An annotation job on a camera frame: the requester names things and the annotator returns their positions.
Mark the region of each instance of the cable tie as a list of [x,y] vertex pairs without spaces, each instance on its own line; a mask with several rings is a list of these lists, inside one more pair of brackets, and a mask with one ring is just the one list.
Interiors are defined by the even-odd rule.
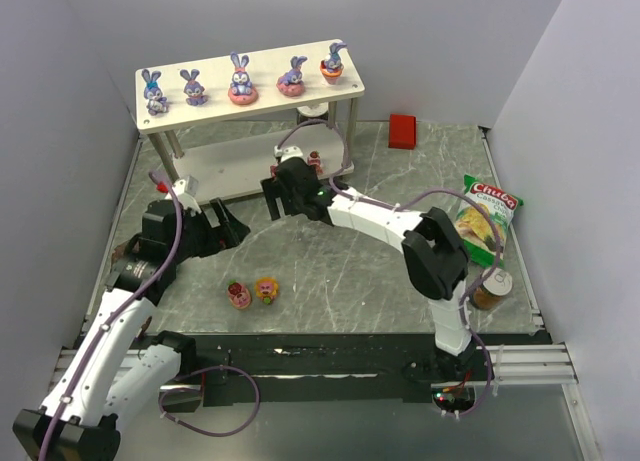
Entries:
[[351,206],[349,206],[349,209],[353,208],[356,205],[356,203],[364,197],[364,194],[356,193],[356,194],[352,194],[351,196],[352,196],[351,200],[353,201],[353,203],[351,203]]
[[396,211],[400,208],[400,203],[396,203],[393,205],[393,208],[391,208],[391,213],[389,214],[389,219],[386,222],[386,225],[389,226],[391,224],[391,221],[393,221],[393,217],[396,214]]
[[498,396],[498,388],[500,387],[500,365],[502,364],[502,353],[504,352],[504,344],[500,345],[498,349],[498,354],[496,355],[496,362],[493,364],[493,394],[494,397]]

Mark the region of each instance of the chip bag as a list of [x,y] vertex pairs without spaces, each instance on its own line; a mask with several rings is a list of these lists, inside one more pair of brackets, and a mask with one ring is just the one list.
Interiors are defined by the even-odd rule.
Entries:
[[[498,229],[500,245],[504,250],[507,230],[521,199],[505,193],[500,188],[484,184],[468,174],[464,177],[465,194],[480,205]],[[491,226],[473,206],[462,201],[455,227],[471,254],[471,260],[480,266],[491,266],[496,256],[496,240]]]

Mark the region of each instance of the jar lid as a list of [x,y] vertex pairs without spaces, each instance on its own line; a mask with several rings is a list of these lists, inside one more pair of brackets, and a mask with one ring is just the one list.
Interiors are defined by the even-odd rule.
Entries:
[[494,296],[506,296],[513,288],[513,277],[504,269],[497,268],[493,274],[482,283],[482,287]]

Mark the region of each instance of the yellow toy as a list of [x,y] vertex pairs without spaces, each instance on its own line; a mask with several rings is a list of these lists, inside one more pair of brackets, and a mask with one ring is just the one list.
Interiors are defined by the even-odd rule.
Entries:
[[274,278],[260,278],[256,281],[256,295],[264,304],[271,304],[278,296],[278,282]]

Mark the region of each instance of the bunny in cupcake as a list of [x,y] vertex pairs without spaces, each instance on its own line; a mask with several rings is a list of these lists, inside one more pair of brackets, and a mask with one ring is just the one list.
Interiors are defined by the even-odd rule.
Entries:
[[169,103],[167,98],[162,94],[162,90],[158,87],[158,78],[162,75],[160,71],[149,73],[148,69],[143,69],[142,79],[147,83],[144,88],[144,99],[147,100],[147,111],[151,116],[169,111]]
[[323,60],[323,68],[329,73],[342,71],[342,59],[340,59],[338,51],[346,47],[347,43],[331,43],[329,45],[329,54]]
[[207,102],[207,96],[204,94],[204,86],[202,86],[196,78],[200,74],[197,69],[192,69],[191,73],[186,69],[180,70],[180,76],[182,76],[187,84],[184,87],[184,94],[187,97],[187,104],[189,106],[200,106]]
[[304,93],[302,63],[306,60],[306,56],[294,56],[291,58],[291,69],[278,78],[276,86],[285,96],[300,96]]
[[229,87],[229,99],[235,104],[245,105],[251,104],[258,99],[258,91],[251,82],[249,73],[247,73],[247,65],[249,64],[249,56],[246,54],[242,59],[235,51],[231,52],[231,62],[234,66],[234,72],[231,76],[231,85]]

